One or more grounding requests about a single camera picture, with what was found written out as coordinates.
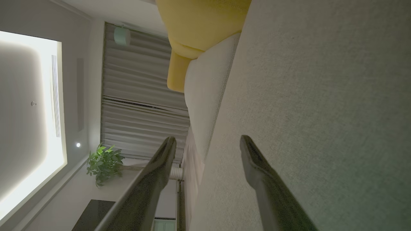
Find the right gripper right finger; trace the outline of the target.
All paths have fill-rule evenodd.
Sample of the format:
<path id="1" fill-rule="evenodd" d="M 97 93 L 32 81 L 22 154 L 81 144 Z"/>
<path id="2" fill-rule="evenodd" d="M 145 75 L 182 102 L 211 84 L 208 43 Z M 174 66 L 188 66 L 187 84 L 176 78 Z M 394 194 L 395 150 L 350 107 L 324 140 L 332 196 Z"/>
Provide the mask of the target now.
<path id="1" fill-rule="evenodd" d="M 241 136 L 240 150 L 246 180 L 256 192 L 263 229 L 316 231 L 314 223 L 249 136 Z"/>

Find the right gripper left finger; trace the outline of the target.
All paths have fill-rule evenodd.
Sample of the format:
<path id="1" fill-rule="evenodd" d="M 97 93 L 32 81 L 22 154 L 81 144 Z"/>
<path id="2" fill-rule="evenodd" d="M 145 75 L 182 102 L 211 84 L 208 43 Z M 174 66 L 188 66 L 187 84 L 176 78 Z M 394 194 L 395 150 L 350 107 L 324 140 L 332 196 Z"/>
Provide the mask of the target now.
<path id="1" fill-rule="evenodd" d="M 150 162 L 132 181 L 96 227 L 97 231 L 148 231 L 161 191 L 169 181 L 176 139 L 166 138 Z"/>

